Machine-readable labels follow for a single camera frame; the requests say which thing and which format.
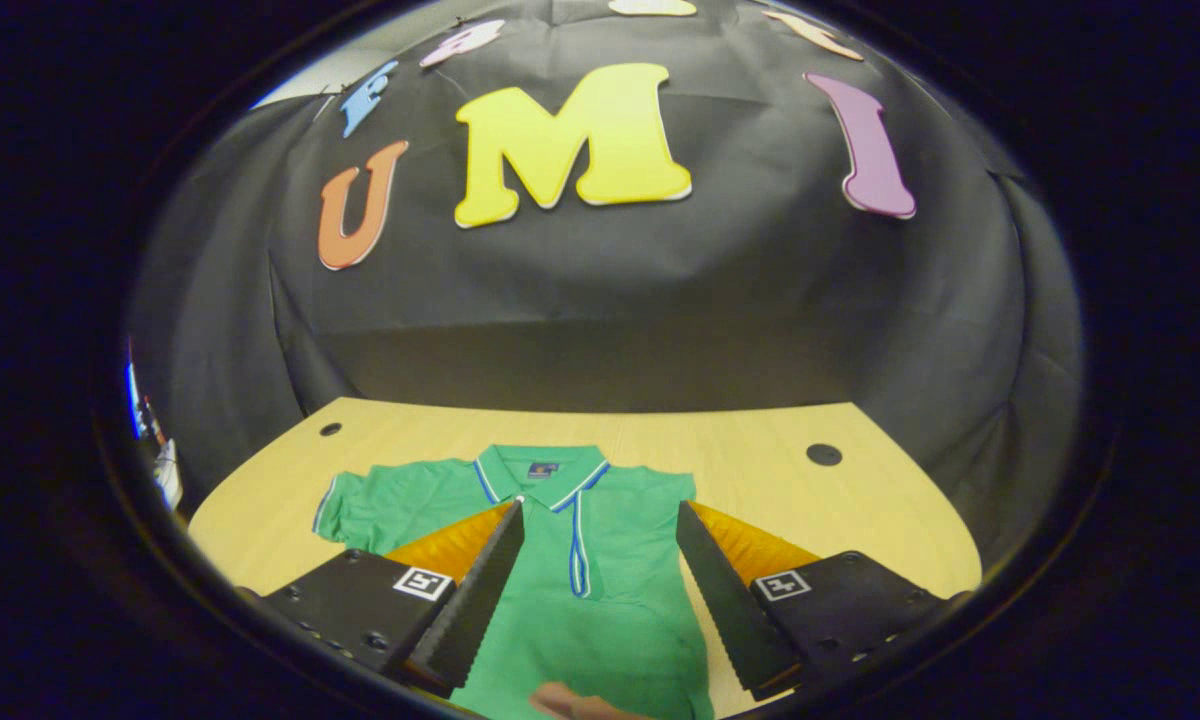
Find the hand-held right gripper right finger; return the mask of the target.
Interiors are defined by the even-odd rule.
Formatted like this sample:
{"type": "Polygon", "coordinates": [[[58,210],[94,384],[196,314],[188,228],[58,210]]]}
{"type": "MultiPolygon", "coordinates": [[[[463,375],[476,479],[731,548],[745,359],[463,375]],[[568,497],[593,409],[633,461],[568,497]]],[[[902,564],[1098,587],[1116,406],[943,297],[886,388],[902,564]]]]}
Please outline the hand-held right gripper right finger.
{"type": "Polygon", "coordinates": [[[704,503],[680,503],[676,538],[725,655],[757,701],[834,692],[949,607],[864,552],[815,556],[704,503]]]}

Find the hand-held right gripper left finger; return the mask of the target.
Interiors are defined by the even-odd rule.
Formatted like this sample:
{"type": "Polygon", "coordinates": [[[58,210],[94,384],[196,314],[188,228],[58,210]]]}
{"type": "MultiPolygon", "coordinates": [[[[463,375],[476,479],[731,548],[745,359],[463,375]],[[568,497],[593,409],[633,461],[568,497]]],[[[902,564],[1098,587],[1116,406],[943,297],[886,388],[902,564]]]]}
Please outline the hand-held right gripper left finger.
{"type": "Polygon", "coordinates": [[[523,503],[389,553],[346,550],[263,594],[260,608],[373,674],[448,698],[466,685],[524,544],[523,503]]]}

